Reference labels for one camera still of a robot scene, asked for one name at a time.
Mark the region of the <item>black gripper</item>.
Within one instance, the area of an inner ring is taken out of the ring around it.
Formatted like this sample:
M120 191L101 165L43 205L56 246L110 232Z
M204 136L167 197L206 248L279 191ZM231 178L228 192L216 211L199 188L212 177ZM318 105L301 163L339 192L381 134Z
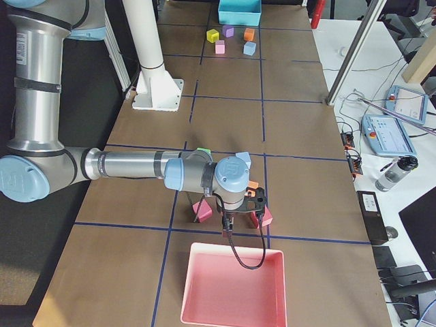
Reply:
M222 229L223 229L223 237L231 238L233 233L234 226L234 216L232 213L227 213L226 211L222 212Z

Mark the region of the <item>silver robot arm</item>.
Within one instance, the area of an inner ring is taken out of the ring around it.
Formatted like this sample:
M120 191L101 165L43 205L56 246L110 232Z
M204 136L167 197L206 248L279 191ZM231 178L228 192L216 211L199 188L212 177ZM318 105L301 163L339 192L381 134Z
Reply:
M103 1L8 1L16 27L15 131L1 159L1 192L32 202L74 183L99 178L158 178L168 189L215 197L223 235L236 213L262 212L249 191L247 153L214 162L195 151L107 152L66 147L58 138L63 42L102 40Z

